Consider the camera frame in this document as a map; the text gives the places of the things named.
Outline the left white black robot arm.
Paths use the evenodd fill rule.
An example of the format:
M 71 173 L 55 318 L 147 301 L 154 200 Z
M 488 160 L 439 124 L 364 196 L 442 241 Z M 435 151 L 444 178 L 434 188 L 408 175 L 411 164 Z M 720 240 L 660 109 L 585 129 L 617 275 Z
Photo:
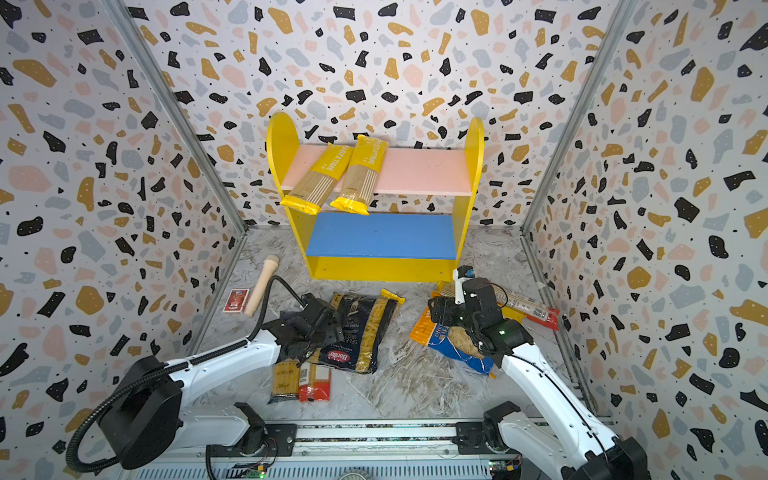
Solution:
M 248 337 L 174 360 L 146 357 L 129 370 L 116 399 L 98 418 L 117 463 L 144 467 L 169 450 L 232 447 L 251 455 L 267 445 L 267 427 L 245 402 L 207 410 L 194 406 L 203 394 L 249 372 L 284 360 L 303 362 L 342 339 L 343 316 L 330 303 L 304 295 L 303 308 L 263 323 Z

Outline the red clear spaghetti pack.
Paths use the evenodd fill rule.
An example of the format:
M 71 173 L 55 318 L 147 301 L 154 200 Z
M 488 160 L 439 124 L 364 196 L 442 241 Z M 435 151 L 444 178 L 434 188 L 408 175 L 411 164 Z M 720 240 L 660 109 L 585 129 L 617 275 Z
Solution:
M 298 399 L 300 402 L 329 401 L 331 397 L 331 369 L 305 362 L 299 370 Z

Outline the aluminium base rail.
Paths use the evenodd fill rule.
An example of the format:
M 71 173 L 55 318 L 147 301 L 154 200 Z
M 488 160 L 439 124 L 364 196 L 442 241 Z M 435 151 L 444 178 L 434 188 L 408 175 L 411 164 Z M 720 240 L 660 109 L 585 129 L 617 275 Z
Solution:
M 482 419 L 270 422 L 253 454 L 232 447 L 169 452 L 134 479 L 550 479 L 577 469 L 549 425 Z

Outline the blue yellow spaghetti pack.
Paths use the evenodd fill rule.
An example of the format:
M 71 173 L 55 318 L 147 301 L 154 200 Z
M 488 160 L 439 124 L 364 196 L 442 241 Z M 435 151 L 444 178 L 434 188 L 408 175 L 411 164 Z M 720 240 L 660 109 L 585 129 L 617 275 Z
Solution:
M 296 360 L 285 360 L 273 366 L 269 404 L 299 399 L 300 367 Z

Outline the yellow shelf unit frame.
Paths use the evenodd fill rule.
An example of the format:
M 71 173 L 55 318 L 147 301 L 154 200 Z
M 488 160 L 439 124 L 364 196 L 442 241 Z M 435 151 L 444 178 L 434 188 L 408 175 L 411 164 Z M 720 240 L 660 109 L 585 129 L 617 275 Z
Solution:
M 462 151 L 467 157 L 476 155 L 484 163 L 484 125 L 481 119 L 475 118 L 470 122 L 464 137 L 465 145 Z M 279 174 L 283 162 L 293 160 L 301 144 L 293 120 L 286 113 L 278 113 L 269 122 L 266 135 L 266 149 L 269 167 L 277 187 L 280 200 L 290 193 L 284 191 L 279 183 Z M 322 212 L 346 213 L 330 206 L 338 197 L 345 173 L 323 204 Z M 452 198 L 451 214 L 454 236 L 457 246 L 457 257 L 454 260 L 426 259 L 390 259 L 390 258 L 345 258 L 345 257 L 314 257 L 307 254 L 308 244 L 317 217 L 286 208 L 290 226 L 297 240 L 299 249 L 305 259 L 310 276 L 317 280 L 346 280 L 346 281 L 388 281 L 388 282 L 437 282 L 450 279 L 452 272 L 458 267 L 462 249 L 466 240 L 472 210 L 476 199 L 477 189 L 473 188 L 469 196 L 447 196 Z

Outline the dark penne pasta bag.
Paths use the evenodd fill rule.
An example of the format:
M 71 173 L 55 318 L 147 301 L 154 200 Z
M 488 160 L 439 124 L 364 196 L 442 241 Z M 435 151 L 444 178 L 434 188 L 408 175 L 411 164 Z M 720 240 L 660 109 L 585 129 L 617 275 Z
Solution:
M 378 296 L 335 293 L 331 305 L 341 314 L 342 339 L 320 348 L 317 364 L 357 374 L 373 374 L 388 326 L 406 299 L 382 289 Z

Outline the pink upper shelf board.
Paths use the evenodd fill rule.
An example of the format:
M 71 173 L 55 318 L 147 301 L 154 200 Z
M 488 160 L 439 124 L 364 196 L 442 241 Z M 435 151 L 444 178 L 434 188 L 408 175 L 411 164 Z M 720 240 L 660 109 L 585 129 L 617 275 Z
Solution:
M 293 188 L 325 150 L 323 145 L 300 145 L 293 160 L 280 167 L 279 183 Z M 469 196 L 477 188 L 483 162 L 462 150 L 387 150 L 374 193 L 392 195 Z

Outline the yellow Pastatime spaghetti pack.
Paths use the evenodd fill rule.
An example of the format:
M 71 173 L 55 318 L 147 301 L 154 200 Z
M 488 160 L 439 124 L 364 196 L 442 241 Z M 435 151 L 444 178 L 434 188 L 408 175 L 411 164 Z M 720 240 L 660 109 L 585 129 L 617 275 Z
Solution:
M 297 185 L 281 200 L 281 204 L 303 214 L 316 216 L 345 173 L 353 147 L 328 144 Z

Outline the red long spaghetti pack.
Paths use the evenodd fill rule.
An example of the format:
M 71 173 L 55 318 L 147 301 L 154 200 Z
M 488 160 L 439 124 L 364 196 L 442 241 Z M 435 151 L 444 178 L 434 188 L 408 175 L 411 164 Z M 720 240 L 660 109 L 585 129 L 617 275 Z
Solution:
M 557 309 L 544 306 L 539 302 L 511 291 L 504 291 L 504 294 L 506 298 L 505 308 L 520 312 L 529 320 L 553 331 L 560 329 L 560 312 Z

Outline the wooden rolling pin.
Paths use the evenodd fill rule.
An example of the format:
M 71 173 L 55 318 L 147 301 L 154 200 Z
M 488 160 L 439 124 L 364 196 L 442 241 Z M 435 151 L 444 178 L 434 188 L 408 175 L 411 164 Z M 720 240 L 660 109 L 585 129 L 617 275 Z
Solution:
M 270 278 L 275 274 L 279 266 L 279 257 L 276 255 L 269 255 L 263 262 L 261 274 L 251 289 L 248 300 L 245 304 L 244 313 L 248 316 L 253 316 L 259 306 L 262 298 L 265 295 L 267 284 Z

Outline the red playing card box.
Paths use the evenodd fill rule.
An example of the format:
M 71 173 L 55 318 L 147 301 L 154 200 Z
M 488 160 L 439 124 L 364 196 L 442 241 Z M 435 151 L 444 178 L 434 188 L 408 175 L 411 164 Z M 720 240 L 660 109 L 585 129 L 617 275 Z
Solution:
M 239 314 L 247 305 L 249 289 L 231 289 L 223 307 L 224 313 Z

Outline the blue orange orecchiette bag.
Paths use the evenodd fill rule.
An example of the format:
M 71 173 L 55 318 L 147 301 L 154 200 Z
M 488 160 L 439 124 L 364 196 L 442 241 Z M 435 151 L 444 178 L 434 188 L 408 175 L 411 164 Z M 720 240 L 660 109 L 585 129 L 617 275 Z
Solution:
M 480 354 L 467 333 L 465 313 L 465 309 L 455 303 L 454 297 L 433 291 L 427 307 L 410 332 L 410 339 L 464 363 L 476 373 L 491 376 L 494 362 Z

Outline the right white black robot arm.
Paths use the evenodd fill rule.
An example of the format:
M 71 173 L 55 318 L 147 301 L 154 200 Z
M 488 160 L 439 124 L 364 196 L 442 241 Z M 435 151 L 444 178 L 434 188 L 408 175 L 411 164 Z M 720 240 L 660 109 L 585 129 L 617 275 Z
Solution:
M 478 353 L 493 360 L 534 403 L 549 428 L 504 402 L 485 412 L 483 437 L 495 451 L 512 449 L 551 479 L 646 479 L 648 457 L 632 437 L 621 438 L 570 390 L 531 334 L 506 317 L 492 282 L 461 266 L 454 294 L 429 300 L 433 321 L 463 329 Z

